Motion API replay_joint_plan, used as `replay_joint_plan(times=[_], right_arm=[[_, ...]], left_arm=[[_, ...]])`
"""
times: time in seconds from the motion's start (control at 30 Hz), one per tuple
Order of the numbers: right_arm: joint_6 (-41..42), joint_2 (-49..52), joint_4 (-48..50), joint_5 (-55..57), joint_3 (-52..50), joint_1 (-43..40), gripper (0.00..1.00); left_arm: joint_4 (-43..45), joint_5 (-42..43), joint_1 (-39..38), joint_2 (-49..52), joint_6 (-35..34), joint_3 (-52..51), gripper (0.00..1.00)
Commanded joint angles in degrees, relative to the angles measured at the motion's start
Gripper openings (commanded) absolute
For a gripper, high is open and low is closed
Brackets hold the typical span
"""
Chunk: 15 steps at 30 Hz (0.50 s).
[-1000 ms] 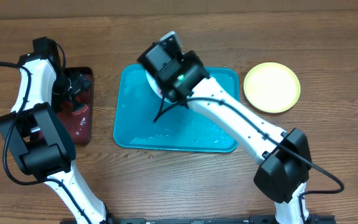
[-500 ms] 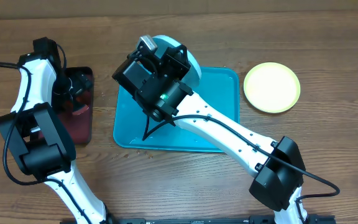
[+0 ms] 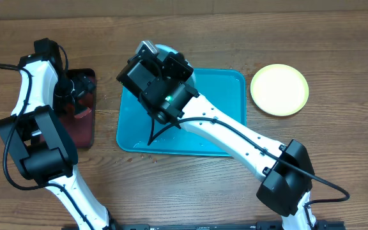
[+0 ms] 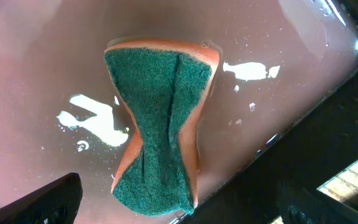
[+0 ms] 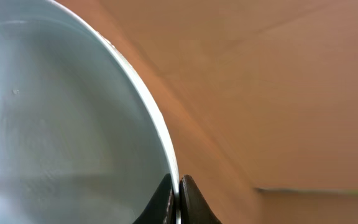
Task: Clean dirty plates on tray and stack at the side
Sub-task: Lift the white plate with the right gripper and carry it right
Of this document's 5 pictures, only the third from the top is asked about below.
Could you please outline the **black and pink sponge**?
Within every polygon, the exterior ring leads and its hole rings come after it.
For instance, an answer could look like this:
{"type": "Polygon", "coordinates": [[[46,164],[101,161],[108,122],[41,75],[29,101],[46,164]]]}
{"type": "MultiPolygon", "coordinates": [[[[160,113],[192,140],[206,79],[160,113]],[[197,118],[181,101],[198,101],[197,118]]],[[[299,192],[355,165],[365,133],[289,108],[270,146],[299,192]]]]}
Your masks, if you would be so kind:
{"type": "Polygon", "coordinates": [[[76,119],[81,119],[85,116],[87,116],[88,114],[91,114],[91,109],[89,107],[86,107],[86,109],[78,114],[75,114],[74,117],[76,119]]]}

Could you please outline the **light blue plate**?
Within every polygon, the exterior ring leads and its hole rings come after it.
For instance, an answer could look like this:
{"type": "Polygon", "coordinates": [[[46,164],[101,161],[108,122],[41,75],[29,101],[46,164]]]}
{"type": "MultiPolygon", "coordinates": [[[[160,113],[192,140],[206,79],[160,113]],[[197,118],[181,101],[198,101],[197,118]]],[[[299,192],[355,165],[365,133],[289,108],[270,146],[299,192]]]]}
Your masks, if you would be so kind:
{"type": "MultiPolygon", "coordinates": [[[[175,50],[172,47],[169,47],[167,45],[156,44],[155,47],[159,51],[159,54],[158,54],[157,58],[160,61],[164,61],[164,59],[167,57],[168,53],[170,53],[170,52],[172,52],[174,54],[177,54],[178,53],[177,50],[175,50]]],[[[195,75],[195,71],[193,71],[192,75],[187,79],[186,83],[189,84],[190,86],[192,86],[193,88],[196,88],[196,75],[195,75]]]]}

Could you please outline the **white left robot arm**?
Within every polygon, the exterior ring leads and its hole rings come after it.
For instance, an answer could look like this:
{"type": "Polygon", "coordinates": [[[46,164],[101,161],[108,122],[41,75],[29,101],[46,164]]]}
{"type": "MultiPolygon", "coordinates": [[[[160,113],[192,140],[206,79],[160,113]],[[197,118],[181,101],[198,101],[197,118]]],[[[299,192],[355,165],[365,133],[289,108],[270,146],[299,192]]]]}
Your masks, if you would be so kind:
{"type": "Polygon", "coordinates": [[[16,106],[0,119],[8,183],[24,191],[49,190],[78,229],[118,229],[77,166],[78,148],[93,144],[95,72],[69,69],[64,48],[48,38],[34,41],[34,53],[22,56],[17,65],[0,63],[0,69],[22,77],[16,106]]]}

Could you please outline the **yellow-green plate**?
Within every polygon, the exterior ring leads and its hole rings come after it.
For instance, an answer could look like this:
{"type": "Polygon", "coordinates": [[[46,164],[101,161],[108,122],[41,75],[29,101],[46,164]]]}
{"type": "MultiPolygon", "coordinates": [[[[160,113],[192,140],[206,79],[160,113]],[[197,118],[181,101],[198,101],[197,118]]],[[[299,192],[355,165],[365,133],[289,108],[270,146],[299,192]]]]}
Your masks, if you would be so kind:
{"type": "Polygon", "coordinates": [[[250,83],[255,105],[272,116],[299,112],[309,99],[309,85],[296,68],[272,64],[258,70],[250,83]]]}

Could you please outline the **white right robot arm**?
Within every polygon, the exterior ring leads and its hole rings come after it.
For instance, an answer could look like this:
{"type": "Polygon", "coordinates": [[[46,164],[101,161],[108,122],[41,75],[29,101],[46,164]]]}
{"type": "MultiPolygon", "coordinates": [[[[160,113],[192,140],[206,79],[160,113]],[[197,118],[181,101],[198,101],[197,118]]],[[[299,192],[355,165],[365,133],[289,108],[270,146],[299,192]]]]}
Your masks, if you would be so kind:
{"type": "Polygon", "coordinates": [[[183,54],[145,41],[116,77],[133,94],[151,123],[148,143],[177,127],[196,134],[242,163],[260,182],[258,199],[282,218],[283,229],[324,229],[311,207],[313,181],[344,194],[343,188],[315,175],[307,148],[296,140],[289,144],[260,135],[216,108],[187,81],[194,69],[183,54]]]}

